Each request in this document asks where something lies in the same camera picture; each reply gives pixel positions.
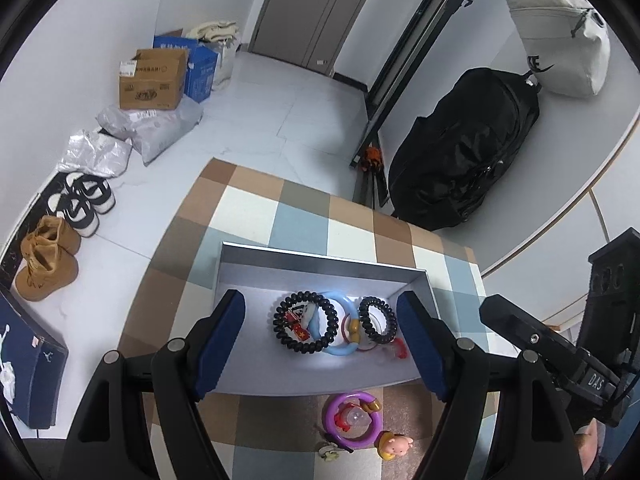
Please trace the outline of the person's right hand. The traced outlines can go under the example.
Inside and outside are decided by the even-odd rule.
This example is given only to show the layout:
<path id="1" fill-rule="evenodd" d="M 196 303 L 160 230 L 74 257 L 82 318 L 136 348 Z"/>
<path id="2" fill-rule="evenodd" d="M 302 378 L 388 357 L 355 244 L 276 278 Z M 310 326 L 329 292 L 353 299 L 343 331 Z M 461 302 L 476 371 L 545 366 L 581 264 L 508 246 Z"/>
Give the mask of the person's right hand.
<path id="1" fill-rule="evenodd" d="M 604 425 L 595 418 L 575 434 L 585 480 L 601 479 L 608 470 L 608 462 L 601 454 L 604 436 Z"/>

